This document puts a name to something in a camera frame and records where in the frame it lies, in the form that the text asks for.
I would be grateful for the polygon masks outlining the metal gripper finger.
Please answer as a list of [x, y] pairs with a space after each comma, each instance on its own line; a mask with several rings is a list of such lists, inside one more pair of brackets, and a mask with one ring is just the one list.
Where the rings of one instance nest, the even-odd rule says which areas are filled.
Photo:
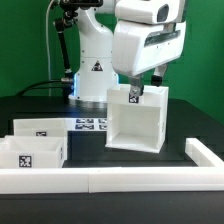
[[151, 77], [151, 84], [159, 87], [162, 84], [163, 77], [168, 68], [168, 64], [163, 64], [155, 68], [154, 73]]
[[129, 78], [130, 94], [132, 96], [142, 96], [144, 85], [142, 84], [142, 76], [133, 76]]

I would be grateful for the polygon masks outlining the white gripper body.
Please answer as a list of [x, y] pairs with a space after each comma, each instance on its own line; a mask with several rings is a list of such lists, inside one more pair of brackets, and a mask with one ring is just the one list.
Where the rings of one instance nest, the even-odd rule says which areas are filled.
[[119, 0], [112, 65], [136, 76], [180, 57], [185, 39], [187, 0]]

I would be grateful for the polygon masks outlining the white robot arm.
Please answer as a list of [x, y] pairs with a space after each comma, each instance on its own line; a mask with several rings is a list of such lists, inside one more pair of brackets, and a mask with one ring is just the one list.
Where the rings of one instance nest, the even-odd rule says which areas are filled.
[[103, 0], [100, 7], [80, 7], [76, 23], [80, 68], [71, 98], [81, 104], [104, 104], [107, 90], [120, 74], [130, 93], [143, 93], [143, 73], [153, 70], [151, 84], [162, 84], [168, 63], [184, 46], [188, 0]]

